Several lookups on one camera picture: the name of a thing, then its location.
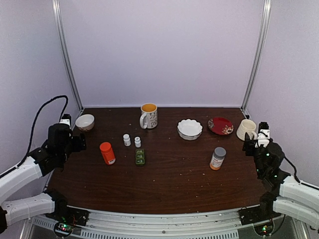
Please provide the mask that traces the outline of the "orange bottle cap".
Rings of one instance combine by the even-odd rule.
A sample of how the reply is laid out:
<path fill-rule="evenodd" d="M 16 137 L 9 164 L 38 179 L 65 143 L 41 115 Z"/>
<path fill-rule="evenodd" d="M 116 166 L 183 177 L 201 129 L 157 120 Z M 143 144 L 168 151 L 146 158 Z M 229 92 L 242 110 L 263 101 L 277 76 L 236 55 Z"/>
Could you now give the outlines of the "orange bottle cap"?
<path fill-rule="evenodd" d="M 103 142 L 100 144 L 99 149 L 101 152 L 107 153 L 112 149 L 112 146 L 109 142 Z"/>

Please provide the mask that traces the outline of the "green pill organizer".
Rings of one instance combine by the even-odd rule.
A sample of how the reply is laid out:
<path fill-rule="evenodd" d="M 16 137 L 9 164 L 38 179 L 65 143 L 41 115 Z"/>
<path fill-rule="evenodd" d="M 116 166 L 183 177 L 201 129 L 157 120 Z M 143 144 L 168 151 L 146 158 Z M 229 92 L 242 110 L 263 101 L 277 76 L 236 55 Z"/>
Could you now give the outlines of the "green pill organizer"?
<path fill-rule="evenodd" d="M 145 150 L 144 149 L 136 149 L 136 151 L 135 151 L 135 165 L 144 166 L 145 163 L 146 163 Z"/>

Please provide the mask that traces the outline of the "floral mug yellow inside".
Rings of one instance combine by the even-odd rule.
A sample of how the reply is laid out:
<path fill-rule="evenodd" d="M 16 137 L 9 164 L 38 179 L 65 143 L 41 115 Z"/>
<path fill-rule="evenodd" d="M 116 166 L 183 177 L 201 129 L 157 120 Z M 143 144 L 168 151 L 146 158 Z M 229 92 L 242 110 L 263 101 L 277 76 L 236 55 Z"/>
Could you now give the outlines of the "floral mug yellow inside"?
<path fill-rule="evenodd" d="M 153 129 L 158 124 L 158 108 L 153 103 L 141 106 L 140 127 L 142 129 Z"/>

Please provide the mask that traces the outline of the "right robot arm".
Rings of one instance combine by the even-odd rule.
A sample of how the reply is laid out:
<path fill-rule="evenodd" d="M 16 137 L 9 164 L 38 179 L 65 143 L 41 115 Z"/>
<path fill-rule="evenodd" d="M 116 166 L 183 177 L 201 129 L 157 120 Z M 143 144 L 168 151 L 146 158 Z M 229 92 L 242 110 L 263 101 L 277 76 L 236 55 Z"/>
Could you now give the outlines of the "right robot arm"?
<path fill-rule="evenodd" d="M 243 151 L 254 158 L 257 178 L 267 190 L 260 198 L 256 216 L 265 220 L 272 213 L 284 214 L 318 231 L 319 188 L 298 179 L 296 167 L 293 175 L 280 169 L 286 156 L 268 131 L 262 130 L 253 138 L 246 133 Z"/>

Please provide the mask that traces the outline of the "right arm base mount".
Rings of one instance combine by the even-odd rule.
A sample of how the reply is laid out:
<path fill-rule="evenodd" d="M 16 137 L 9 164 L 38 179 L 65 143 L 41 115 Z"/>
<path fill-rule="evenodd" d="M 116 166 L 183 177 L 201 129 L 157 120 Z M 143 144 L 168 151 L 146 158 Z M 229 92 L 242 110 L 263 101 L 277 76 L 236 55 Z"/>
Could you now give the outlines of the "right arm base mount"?
<path fill-rule="evenodd" d="M 279 217 L 281 213 L 273 211 L 273 203 L 277 196 L 266 192 L 260 198 L 260 204 L 250 208 L 241 208 L 239 218 L 242 225 L 254 224 Z"/>

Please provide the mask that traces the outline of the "small white pill bottle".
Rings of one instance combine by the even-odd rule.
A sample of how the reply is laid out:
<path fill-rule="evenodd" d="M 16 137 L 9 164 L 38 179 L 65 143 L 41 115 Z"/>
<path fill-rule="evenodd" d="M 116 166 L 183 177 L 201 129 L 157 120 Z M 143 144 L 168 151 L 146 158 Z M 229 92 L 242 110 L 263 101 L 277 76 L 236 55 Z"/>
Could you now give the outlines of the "small white pill bottle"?
<path fill-rule="evenodd" d="M 131 145 L 131 139 L 129 134 L 124 134 L 123 135 L 123 141 L 125 146 L 130 146 Z"/>

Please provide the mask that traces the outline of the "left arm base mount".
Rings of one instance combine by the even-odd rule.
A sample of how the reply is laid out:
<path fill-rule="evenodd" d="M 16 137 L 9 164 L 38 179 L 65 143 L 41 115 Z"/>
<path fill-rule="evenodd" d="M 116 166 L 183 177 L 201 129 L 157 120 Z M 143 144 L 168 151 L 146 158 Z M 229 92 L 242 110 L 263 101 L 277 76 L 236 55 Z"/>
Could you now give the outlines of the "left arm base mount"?
<path fill-rule="evenodd" d="M 86 226 L 89 211 L 69 206 L 67 198 L 54 189 L 44 193 L 54 202 L 53 212 L 45 214 L 46 217 L 71 226 Z"/>

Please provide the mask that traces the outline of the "large orange pill bottle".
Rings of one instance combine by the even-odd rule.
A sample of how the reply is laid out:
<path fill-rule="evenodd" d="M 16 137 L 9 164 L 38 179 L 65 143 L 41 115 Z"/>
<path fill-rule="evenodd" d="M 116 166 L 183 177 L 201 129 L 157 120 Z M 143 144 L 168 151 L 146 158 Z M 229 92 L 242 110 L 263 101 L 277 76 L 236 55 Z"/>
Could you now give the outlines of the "large orange pill bottle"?
<path fill-rule="evenodd" d="M 109 152 L 107 152 L 107 153 L 101 152 L 101 154 L 102 154 L 102 157 L 107 165 L 112 165 L 115 163 L 116 158 L 115 158 L 115 155 L 113 152 L 113 148 Z"/>

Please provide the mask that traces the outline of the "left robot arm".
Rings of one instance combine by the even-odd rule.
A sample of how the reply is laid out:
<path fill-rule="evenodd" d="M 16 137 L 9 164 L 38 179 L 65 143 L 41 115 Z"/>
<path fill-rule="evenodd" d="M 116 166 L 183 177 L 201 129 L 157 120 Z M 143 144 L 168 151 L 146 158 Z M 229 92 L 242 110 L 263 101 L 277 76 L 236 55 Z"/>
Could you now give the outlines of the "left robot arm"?
<path fill-rule="evenodd" d="M 34 197 L 8 201 L 8 198 L 25 185 L 48 175 L 64 163 L 73 152 L 86 150 L 83 133 L 73 135 L 70 126 L 61 122 L 48 129 L 48 139 L 26 155 L 26 158 L 0 176 L 0 231 L 4 232 L 16 222 L 41 214 L 51 214 L 61 221 L 72 216 L 67 199 L 56 190 L 48 190 Z"/>

